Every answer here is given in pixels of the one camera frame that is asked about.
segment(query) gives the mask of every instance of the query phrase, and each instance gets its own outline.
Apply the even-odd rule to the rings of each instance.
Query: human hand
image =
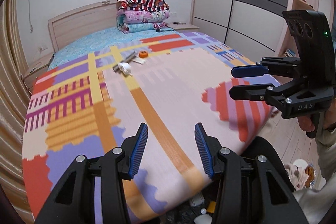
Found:
[[[297,118],[299,126],[303,131],[312,132],[315,130],[314,124],[311,122],[310,116],[301,116]],[[336,123],[336,100],[333,99],[330,108],[325,112],[323,128],[330,127]]]

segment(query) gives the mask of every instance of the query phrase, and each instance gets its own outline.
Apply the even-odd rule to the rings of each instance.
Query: bedside table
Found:
[[[173,24],[168,23],[167,26],[169,28],[174,29],[177,32],[197,32],[199,30],[199,27],[191,24]]]
[[[34,63],[29,66],[28,70],[23,75],[23,83],[30,94],[33,91],[36,79],[48,70],[49,65],[53,61],[53,59],[54,53],[50,53],[41,57],[39,60],[34,61]]]

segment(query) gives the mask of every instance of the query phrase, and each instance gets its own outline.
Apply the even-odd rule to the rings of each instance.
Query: folded quilt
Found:
[[[133,11],[163,11],[169,10],[168,4],[164,0],[117,0],[121,2],[119,9],[127,9]]]
[[[160,23],[124,23],[121,16],[117,16],[117,27],[123,33],[133,33],[148,30],[156,30],[160,28],[166,28],[167,24],[165,22]]]
[[[123,23],[159,23],[169,17],[169,11],[142,12],[121,9],[117,15],[122,18]]]

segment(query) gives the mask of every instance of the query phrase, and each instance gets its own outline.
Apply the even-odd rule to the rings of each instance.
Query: black pants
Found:
[[[264,155],[274,166],[276,171],[282,177],[284,182],[288,185],[289,189],[294,192],[295,188],[287,175],[286,169],[275,151],[273,146],[264,138],[257,136],[249,147],[242,153],[242,157],[255,159],[258,155]]]

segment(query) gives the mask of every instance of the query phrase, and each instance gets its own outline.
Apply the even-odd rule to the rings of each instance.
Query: orange round object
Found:
[[[148,57],[148,52],[147,51],[140,51],[139,52],[139,57],[140,58],[146,58],[146,57]]]

